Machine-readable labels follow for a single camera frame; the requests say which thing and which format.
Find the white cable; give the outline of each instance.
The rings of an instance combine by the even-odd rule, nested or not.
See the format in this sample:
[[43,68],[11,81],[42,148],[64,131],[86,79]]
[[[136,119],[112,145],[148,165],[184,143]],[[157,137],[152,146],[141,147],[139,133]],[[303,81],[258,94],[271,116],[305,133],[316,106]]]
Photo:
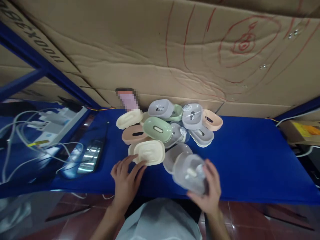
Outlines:
[[12,139],[13,139],[14,132],[15,132],[15,129],[16,129],[16,122],[17,122],[18,118],[19,118],[22,114],[25,114],[25,113],[28,113],[28,112],[37,112],[37,111],[25,111],[25,112],[22,112],[22,113],[19,113],[19,114],[13,119],[13,122],[12,122],[12,123],[13,123],[13,127],[12,127],[12,131],[11,131],[10,137],[9,137],[9,139],[8,139],[7,155],[6,155],[6,159],[4,160],[3,169],[2,169],[2,182],[3,182],[3,183],[6,182],[6,168],[7,168],[8,161],[9,161],[9,157],[10,157],[11,144],[12,144]]
[[[20,164],[20,165],[19,165],[16,169],[14,169],[13,172],[10,174],[8,180],[6,180],[6,168],[7,168],[7,164],[8,164],[9,157],[10,157],[10,153],[11,153],[12,138],[13,138],[13,136],[14,136],[15,131],[17,131],[17,135],[19,136],[20,140],[21,140],[28,148],[30,148],[31,150],[44,153],[45,155],[49,155],[49,156],[51,156],[52,158],[57,159],[57,160],[59,160],[59,161],[62,161],[62,162],[64,162],[64,163],[74,163],[74,162],[75,162],[75,161],[72,161],[72,160],[69,161],[69,162],[64,161],[64,160],[62,160],[62,159],[60,159],[60,158],[57,158],[57,157],[55,157],[55,156],[47,153],[46,151],[43,151],[42,149],[35,149],[35,148],[32,148],[31,146],[28,146],[29,143],[28,143],[28,140],[27,140],[27,139],[25,138],[25,136],[24,136],[23,127],[26,125],[26,123],[27,123],[29,120],[31,120],[31,119],[32,119],[35,115],[37,115],[39,112],[42,112],[42,111],[45,111],[45,110],[49,110],[49,109],[55,109],[55,110],[57,110],[58,108],[46,108],[46,109],[42,109],[42,110],[40,110],[40,111],[25,111],[25,112],[22,112],[22,113],[18,114],[18,115],[14,118],[14,120],[13,120],[12,123],[10,123],[10,124],[8,124],[8,125],[6,125],[6,126],[4,126],[3,128],[0,129],[0,133],[1,133],[4,129],[6,129],[7,127],[13,125],[12,131],[11,131],[11,134],[10,134],[10,137],[9,137],[9,139],[8,139],[7,155],[6,155],[6,159],[5,159],[5,162],[4,162],[4,166],[3,166],[3,169],[2,169],[2,182],[0,182],[0,184],[5,183],[5,182],[8,182],[8,181],[12,178],[13,174],[14,174],[21,166],[23,166],[24,164],[29,163],[29,162],[31,162],[31,161],[34,161],[34,160],[40,158],[40,157],[33,158],[33,159],[31,159],[31,160],[28,160],[28,161]],[[19,118],[22,114],[25,114],[25,113],[28,113],[28,112],[35,112],[35,114],[33,114],[31,117],[29,117],[29,119],[28,119],[27,121],[17,121],[18,118]],[[18,123],[18,122],[23,122],[23,123],[24,123],[24,124],[22,124],[22,127],[21,127],[21,130],[22,130],[22,131],[21,131],[21,132],[19,131],[19,128],[18,128],[18,127],[16,128],[16,123]],[[82,151],[83,151],[84,146],[83,146],[82,143],[78,143],[78,142],[70,142],[70,143],[80,144],[80,145],[82,146]],[[71,158],[70,152],[68,151],[67,147],[65,146],[65,144],[70,144],[70,143],[64,143],[64,144],[63,144],[63,143],[56,143],[56,144],[53,144],[53,145],[50,146],[50,147],[53,147],[53,146],[55,146],[55,145],[62,145],[62,146],[65,148],[66,152],[68,153],[68,156]]]
[[81,196],[79,196],[78,194],[76,194],[76,193],[71,193],[73,196],[76,196],[77,198],[80,198],[80,199],[85,199],[88,195],[86,194],[86,196],[85,197],[81,197]]
[[314,145],[312,145],[306,153],[304,153],[304,154],[302,154],[302,155],[297,155],[296,157],[304,157],[304,156],[309,155],[309,154],[312,152],[312,149],[313,149],[314,147],[315,147],[315,148],[320,148],[320,146],[314,146]]
[[16,167],[16,168],[12,171],[12,173],[10,174],[10,176],[8,177],[8,179],[7,179],[6,182],[9,182],[9,181],[11,180],[12,176],[15,174],[15,172],[16,172],[20,167],[22,167],[23,165],[25,165],[25,164],[27,164],[27,163],[29,163],[29,162],[32,162],[32,161],[34,161],[34,160],[37,160],[38,158],[42,158],[42,157],[36,157],[36,158],[33,158],[33,159],[31,159],[31,160],[28,160],[28,161],[26,161],[26,162],[24,162],[24,163],[21,163],[18,167]]
[[[15,123],[21,123],[21,122],[27,122],[27,121],[16,121]],[[10,127],[11,125],[15,124],[14,122],[9,123],[7,125],[5,125],[3,128],[0,129],[0,134],[2,133],[3,130],[5,130],[6,128]]]
[[109,199],[113,198],[114,195],[113,195],[112,197],[106,198],[106,197],[104,196],[104,194],[103,194],[102,197],[103,197],[104,200],[109,200]]
[[315,110],[312,110],[312,111],[307,112],[307,113],[303,113],[303,114],[300,114],[300,115],[294,116],[294,117],[289,117],[289,118],[282,119],[280,122],[278,122],[278,123],[277,123],[276,127],[278,127],[278,126],[280,125],[280,123],[282,123],[283,121],[289,120],[289,119],[291,119],[291,118],[301,117],[301,116],[307,115],[307,114],[309,114],[309,113],[316,112],[316,111],[318,111],[318,110],[320,110],[320,108],[315,109]]

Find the white shirt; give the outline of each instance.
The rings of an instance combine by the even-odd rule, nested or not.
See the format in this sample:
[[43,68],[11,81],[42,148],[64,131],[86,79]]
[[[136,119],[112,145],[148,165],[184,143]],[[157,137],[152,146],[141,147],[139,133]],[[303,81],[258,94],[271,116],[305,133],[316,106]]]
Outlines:
[[202,240],[198,224],[177,203],[157,198],[124,222],[116,240]]

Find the hand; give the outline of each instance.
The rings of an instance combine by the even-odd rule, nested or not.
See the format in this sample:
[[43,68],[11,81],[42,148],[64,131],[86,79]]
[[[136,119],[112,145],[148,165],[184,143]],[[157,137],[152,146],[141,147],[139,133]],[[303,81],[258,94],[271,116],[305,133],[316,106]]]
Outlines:
[[209,159],[205,160],[203,171],[208,181],[209,193],[207,195],[198,196],[197,194],[188,191],[187,195],[207,215],[210,215],[212,217],[219,217],[219,199],[221,196],[221,186],[218,171]]
[[146,161],[141,161],[132,169],[131,173],[128,173],[129,164],[137,156],[137,154],[129,155],[122,161],[116,163],[111,170],[111,176],[116,183],[112,206],[123,214],[127,211],[136,196],[143,173],[147,168],[147,166],[145,166]]

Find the person's right hand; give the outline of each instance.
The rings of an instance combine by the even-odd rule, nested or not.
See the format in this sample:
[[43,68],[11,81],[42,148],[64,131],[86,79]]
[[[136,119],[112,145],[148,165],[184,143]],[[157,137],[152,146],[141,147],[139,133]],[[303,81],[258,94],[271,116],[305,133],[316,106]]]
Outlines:
[[207,195],[198,196],[197,194],[188,191],[187,195],[194,201],[202,211],[212,217],[219,216],[219,199],[221,196],[220,177],[216,167],[209,160],[205,160],[203,171],[206,175],[209,192]]

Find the pink soap dish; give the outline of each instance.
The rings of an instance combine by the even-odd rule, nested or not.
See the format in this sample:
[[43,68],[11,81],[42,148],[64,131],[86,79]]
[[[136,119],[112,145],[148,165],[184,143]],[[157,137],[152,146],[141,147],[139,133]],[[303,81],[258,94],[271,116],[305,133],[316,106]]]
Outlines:
[[221,126],[223,124],[223,120],[221,117],[219,117],[214,112],[212,112],[208,109],[205,109],[205,110],[203,110],[202,123],[210,131],[215,132],[221,128]]
[[140,124],[126,128],[122,133],[122,140],[127,145],[144,142],[147,139],[149,139],[149,137],[143,132]]

